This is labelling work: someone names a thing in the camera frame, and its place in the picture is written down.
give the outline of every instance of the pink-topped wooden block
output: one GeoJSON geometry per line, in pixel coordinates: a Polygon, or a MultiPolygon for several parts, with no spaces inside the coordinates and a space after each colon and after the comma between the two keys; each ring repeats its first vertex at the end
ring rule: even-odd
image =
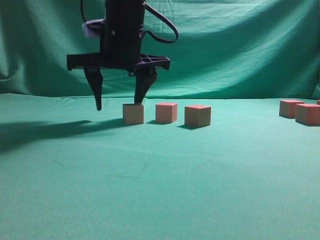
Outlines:
{"type": "Polygon", "coordinates": [[[155,121],[173,123],[178,119],[178,104],[175,102],[159,102],[155,105],[155,121]]]}
{"type": "Polygon", "coordinates": [[[294,119],[296,117],[297,104],[304,104],[304,101],[285,99],[280,101],[279,116],[288,119],[294,119]]]}
{"type": "Polygon", "coordinates": [[[184,124],[204,127],[211,124],[211,106],[195,104],[184,107],[184,124]]]}
{"type": "Polygon", "coordinates": [[[297,104],[295,121],[305,125],[320,125],[320,105],[297,104]]]}
{"type": "Polygon", "coordinates": [[[123,121],[128,125],[143,124],[144,106],[139,103],[123,104],[123,121]]]}

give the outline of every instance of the wooden block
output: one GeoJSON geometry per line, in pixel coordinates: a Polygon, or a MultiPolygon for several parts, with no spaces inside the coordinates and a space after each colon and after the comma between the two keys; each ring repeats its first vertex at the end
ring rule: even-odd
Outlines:
{"type": "Polygon", "coordinates": [[[144,106],[139,103],[123,104],[123,121],[128,125],[143,124],[144,106]]]}
{"type": "Polygon", "coordinates": [[[184,124],[191,127],[204,127],[211,124],[211,106],[189,105],[184,107],[184,124]]]}
{"type": "Polygon", "coordinates": [[[297,104],[304,104],[304,101],[286,99],[280,101],[279,116],[288,119],[294,119],[296,117],[297,104]]]}
{"type": "Polygon", "coordinates": [[[178,119],[178,104],[175,102],[160,102],[155,105],[155,121],[158,123],[173,123],[178,119]]]}
{"type": "Polygon", "coordinates": [[[297,104],[295,121],[305,125],[320,125],[320,105],[297,104]]]}

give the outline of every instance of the black cable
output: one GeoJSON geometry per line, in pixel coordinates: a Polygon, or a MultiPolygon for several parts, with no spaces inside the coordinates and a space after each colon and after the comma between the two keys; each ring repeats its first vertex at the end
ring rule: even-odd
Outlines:
{"type": "Polygon", "coordinates": [[[81,9],[81,15],[84,22],[86,22],[86,17],[84,14],[84,0],[80,0],[80,9],[81,9]]]}
{"type": "Polygon", "coordinates": [[[162,20],[166,25],[169,26],[169,28],[171,28],[174,33],[175,33],[175,40],[167,40],[167,39],[163,39],[161,37],[156,36],[153,32],[151,31],[145,31],[143,33],[143,36],[145,36],[146,33],[150,34],[150,36],[157,40],[158,42],[164,43],[164,44],[172,44],[175,41],[178,40],[179,38],[179,33],[177,28],[175,27],[175,25],[168,19],[166,18],[164,15],[162,15],[160,12],[158,12],[157,10],[155,10],[154,8],[152,8],[149,4],[145,4],[145,9],[148,10],[151,14],[153,14],[155,17],[157,17],[158,19],[162,20]]]}

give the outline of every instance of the green table surface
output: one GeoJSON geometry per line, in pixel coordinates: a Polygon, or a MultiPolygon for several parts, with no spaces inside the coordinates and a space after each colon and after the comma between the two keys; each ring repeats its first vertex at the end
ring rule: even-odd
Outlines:
{"type": "Polygon", "coordinates": [[[0,95],[0,240],[318,240],[320,128],[279,99],[0,95]],[[155,105],[178,120],[155,122],[155,105]],[[184,126],[184,106],[212,124],[184,126]]]}

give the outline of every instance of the cube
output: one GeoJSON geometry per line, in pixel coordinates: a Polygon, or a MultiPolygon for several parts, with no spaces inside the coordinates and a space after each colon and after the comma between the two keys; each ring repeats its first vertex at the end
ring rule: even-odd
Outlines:
{"type": "Polygon", "coordinates": [[[139,103],[123,104],[123,121],[127,125],[143,124],[144,106],[139,103]]]}
{"type": "Polygon", "coordinates": [[[184,107],[184,124],[190,127],[204,127],[211,124],[211,106],[195,104],[184,107]]]}
{"type": "Polygon", "coordinates": [[[155,121],[158,123],[173,123],[178,119],[178,104],[175,102],[160,102],[155,105],[155,121]]]}
{"type": "Polygon", "coordinates": [[[304,101],[286,99],[280,101],[279,116],[288,119],[294,119],[296,117],[297,104],[304,104],[304,101]]]}
{"type": "Polygon", "coordinates": [[[305,125],[320,125],[320,105],[297,104],[295,121],[305,125]]]}

